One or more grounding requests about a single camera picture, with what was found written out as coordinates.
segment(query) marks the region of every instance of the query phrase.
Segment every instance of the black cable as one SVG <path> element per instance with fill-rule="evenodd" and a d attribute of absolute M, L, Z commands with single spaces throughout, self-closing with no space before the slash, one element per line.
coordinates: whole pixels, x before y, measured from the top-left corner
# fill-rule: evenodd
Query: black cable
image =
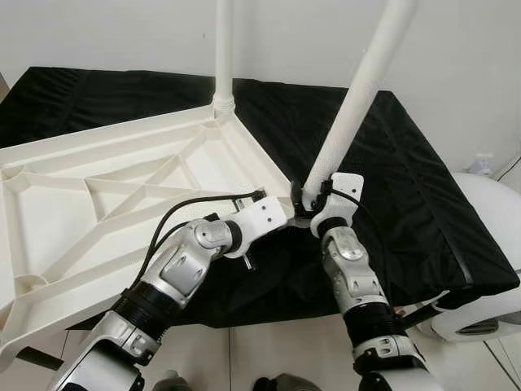
<path fill-rule="evenodd" d="M 180 208 L 190 205 L 190 204 L 197 204 L 199 202 L 209 202 L 209 201 L 222 201 L 222 200 L 238 200 L 241 198 L 248 198 L 248 197 L 254 197 L 254 196 L 261 196 L 264 195 L 263 191 L 252 191 L 251 193 L 244 193 L 244 194 L 233 194 L 233 195 L 212 195 L 209 197 L 199 197 L 199 198 L 192 198 L 190 200 L 184 200 L 180 202 L 179 204 L 174 205 L 172 208 L 168 210 L 167 213 L 164 214 L 164 216 L 161 218 L 160 223 L 157 225 L 154 231 L 154 235 L 152 236 L 151 242 L 148 245 L 147 254 L 145 255 L 145 260 L 141 266 L 141 270 L 138 272 L 138 275 L 136 276 L 136 279 L 132 282 L 130 287 L 134 287 L 141 277 L 145 274 L 147 271 L 148 264 L 150 263 L 150 260 L 152 259 L 152 256 L 154 255 L 154 252 L 157 250 L 157 240 L 160 236 L 161 230 L 164 227 L 164 224 L 167 222 L 167 220 L 172 216 L 177 210 Z"/>
<path fill-rule="evenodd" d="M 503 349 L 503 353 L 504 353 L 505 356 L 508 358 L 508 362 L 510 363 L 510 366 L 511 366 L 512 369 L 514 370 L 515 376 L 518 378 L 519 383 L 521 383 L 521 378 L 519 377 L 519 373 L 518 373 L 518 371 L 515 369 L 515 365 L 514 365 L 514 363 L 512 362 L 512 358 L 510 357 L 510 355 L 509 355 L 508 352 L 506 351 L 505 346 L 503 345 L 503 341 L 501 341 L 501 338 L 497 338 L 497 342 L 499 342 L 499 345 L 501 345 L 501 348 Z"/>
<path fill-rule="evenodd" d="M 69 332 L 70 332 L 70 330 L 67 330 L 67 334 L 65 334 L 65 339 L 63 340 L 62 353 L 59 355 L 59 359 L 60 360 L 63 360 L 63 352 L 65 351 L 65 345 L 67 344 L 67 339 L 68 339 L 68 333 Z"/>
<path fill-rule="evenodd" d="M 166 239 L 168 239 L 175 231 L 177 231 L 179 228 L 184 227 L 188 222 L 181 222 L 177 224 L 174 228 L 170 229 L 166 234 L 163 235 L 163 237 L 157 242 L 154 248 L 154 252 L 152 253 L 152 256 L 157 253 L 157 250 L 163 245 Z"/>
<path fill-rule="evenodd" d="M 514 167 L 515 167 L 516 165 L 518 165 L 518 163 L 519 163 L 520 161 L 521 161 L 521 156 L 518 157 L 518 159 L 517 159 L 517 160 L 516 160 L 516 161 L 515 161 L 515 162 L 514 162 L 514 163 L 513 163 L 509 168 L 508 168 L 507 171 L 505 171 L 503 174 L 501 174 L 501 176 L 497 179 L 497 181 L 498 181 L 498 182 L 501 181 L 501 180 L 503 179 L 503 177 L 504 177 L 505 175 L 507 175 L 510 171 L 512 171 L 512 170 L 514 169 Z"/>
<path fill-rule="evenodd" d="M 385 290 L 386 290 L 385 296 L 387 297 L 389 306 L 394 309 L 394 306 L 392 305 L 392 296 L 391 296 L 391 278 L 390 278 L 388 270 L 387 270 L 387 257 L 386 257 L 387 248 L 385 246 L 385 241 L 383 240 L 382 231 L 380 230 L 380 227 L 379 227 L 378 223 L 376 222 L 376 218 L 374 218 L 373 214 L 369 211 L 369 209 L 356 198 L 351 197 L 350 195 L 345 194 L 342 191 L 338 191 L 335 189 L 331 189 L 331 193 L 336 194 L 340 197 L 345 198 L 346 200 L 350 200 L 351 202 L 353 202 L 356 206 L 358 206 L 361 210 L 364 211 L 366 216 L 369 218 L 369 220 L 373 224 L 374 231 L 376 232 L 376 235 L 380 242 L 380 246 L 382 248 L 383 279 L 385 280 Z"/>

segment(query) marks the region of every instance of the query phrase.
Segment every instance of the white pipe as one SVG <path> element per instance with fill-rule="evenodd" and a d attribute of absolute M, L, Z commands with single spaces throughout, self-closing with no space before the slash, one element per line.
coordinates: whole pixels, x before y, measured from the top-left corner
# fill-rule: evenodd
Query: white pipe
<path fill-rule="evenodd" d="M 387 1 L 369 49 L 304 184 L 303 203 L 307 210 L 311 210 L 322 181 L 327 180 L 342 163 L 378 92 L 379 81 L 410 25 L 415 6 L 416 0 Z"/>
<path fill-rule="evenodd" d="M 235 108 L 232 92 L 234 0 L 217 0 L 216 76 L 213 107 L 217 113 Z"/>

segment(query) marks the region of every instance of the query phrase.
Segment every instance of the white plastic tray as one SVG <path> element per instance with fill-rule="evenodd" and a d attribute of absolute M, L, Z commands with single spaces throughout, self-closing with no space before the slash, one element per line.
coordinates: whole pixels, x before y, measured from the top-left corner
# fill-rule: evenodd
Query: white plastic tray
<path fill-rule="evenodd" d="M 6 148 L 0 167 L 0 371 L 36 337 L 105 310 L 174 204 L 263 187 L 292 214 L 287 179 L 212 106 Z M 214 211 L 234 208 L 191 205 L 169 226 Z"/>

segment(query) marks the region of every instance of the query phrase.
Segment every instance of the black cloth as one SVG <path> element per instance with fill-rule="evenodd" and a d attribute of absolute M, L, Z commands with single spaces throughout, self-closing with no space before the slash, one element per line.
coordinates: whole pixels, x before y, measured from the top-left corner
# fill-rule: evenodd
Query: black cloth
<path fill-rule="evenodd" d="M 304 182 L 344 88 L 237 79 L 236 113 L 291 180 Z M 211 102 L 213 79 L 161 72 L 30 68 L 0 104 L 0 145 L 8 147 Z M 378 93 L 340 168 L 364 176 L 361 201 L 376 216 L 382 247 L 363 213 L 353 228 L 395 305 L 447 290 L 472 300 L 519 285 L 509 262 L 441 159 L 398 99 Z M 337 311 L 307 231 L 288 228 L 256 243 L 257 269 L 216 261 L 177 323 L 225 327 Z"/>

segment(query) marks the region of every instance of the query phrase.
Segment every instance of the floor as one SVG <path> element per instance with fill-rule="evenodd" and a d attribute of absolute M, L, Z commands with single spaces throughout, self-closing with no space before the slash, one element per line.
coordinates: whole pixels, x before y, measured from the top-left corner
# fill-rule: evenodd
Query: floor
<path fill-rule="evenodd" d="M 517 389 L 483 343 L 444 343 L 415 330 L 410 335 L 445 391 Z M 62 332 L 38 348 L 67 359 L 77 352 L 82 337 L 83 332 Z M 509 360 L 513 363 L 506 369 L 519 382 L 515 369 L 521 369 L 521 353 L 514 342 L 521 344 L 521 336 L 503 341 L 510 347 L 510 357 L 500 355 L 499 359 L 506 367 Z M 493 351 L 501 352 L 498 341 L 491 345 Z M 142 373 L 145 390 L 151 390 L 168 369 L 184 376 L 194 391 L 248 391 L 258 377 L 282 372 L 305 377 L 324 391 L 357 390 L 359 376 L 352 371 L 350 349 L 338 315 L 230 330 L 182 326 L 165 335 L 162 348 Z M 10 391 L 43 391 L 52 375 L 52 371 L 16 360 L 0 374 L 0 384 Z"/>

